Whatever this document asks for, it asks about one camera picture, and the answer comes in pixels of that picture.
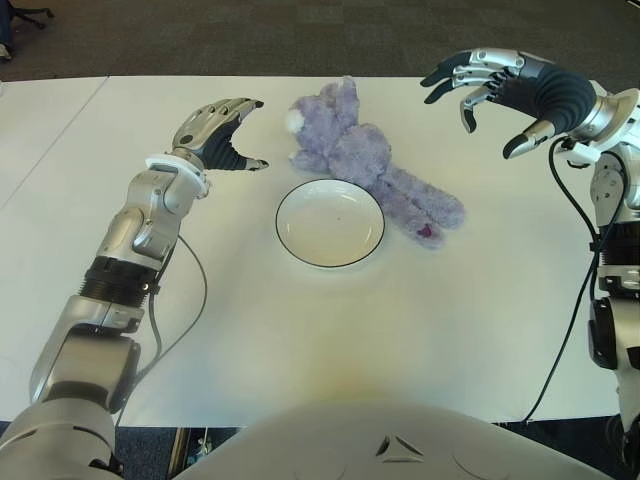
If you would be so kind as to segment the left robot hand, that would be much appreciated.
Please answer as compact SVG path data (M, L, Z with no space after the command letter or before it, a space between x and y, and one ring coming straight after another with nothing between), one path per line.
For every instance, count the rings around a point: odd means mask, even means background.
M205 170L259 171L268 168L268 162L246 157L232 145L232 137L243 120L263 106L260 100L238 97L198 108L176 131L170 154L190 162L199 161Z

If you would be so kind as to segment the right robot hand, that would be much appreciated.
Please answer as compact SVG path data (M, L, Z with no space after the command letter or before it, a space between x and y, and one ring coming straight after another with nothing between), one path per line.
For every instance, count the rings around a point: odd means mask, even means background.
M472 87L460 102L461 121L468 133L477 128L474 109L482 102L532 117L534 122L503 147L506 159L579 127L596 104L594 87L583 75L513 49L463 50L440 61L420 85L432 89L426 104L455 89Z

